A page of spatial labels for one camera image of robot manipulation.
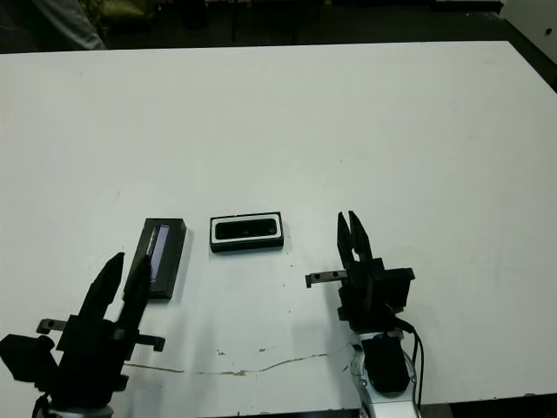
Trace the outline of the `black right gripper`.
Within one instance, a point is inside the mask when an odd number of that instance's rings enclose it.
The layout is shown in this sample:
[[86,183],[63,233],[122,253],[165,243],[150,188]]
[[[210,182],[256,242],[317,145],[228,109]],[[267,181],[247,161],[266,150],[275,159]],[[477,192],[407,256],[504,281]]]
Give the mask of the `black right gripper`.
[[[387,332],[395,328],[395,270],[382,259],[374,259],[369,237],[354,211],[349,212],[350,228],[342,212],[338,214],[337,248],[344,269],[305,276],[305,286],[339,282],[341,321],[357,334]],[[354,261],[352,248],[360,261]]]

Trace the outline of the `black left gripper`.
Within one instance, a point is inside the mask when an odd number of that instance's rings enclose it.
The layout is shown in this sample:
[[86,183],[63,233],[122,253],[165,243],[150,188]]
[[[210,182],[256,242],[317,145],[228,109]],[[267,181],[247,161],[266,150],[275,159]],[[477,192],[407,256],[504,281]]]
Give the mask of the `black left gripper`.
[[131,271],[120,315],[104,319],[122,279],[124,253],[109,259],[91,283],[79,315],[67,321],[43,319],[37,332],[46,344],[37,388],[53,401],[109,401],[126,389],[122,373],[136,345],[164,350],[165,338],[138,330],[151,294],[151,257],[145,255]]

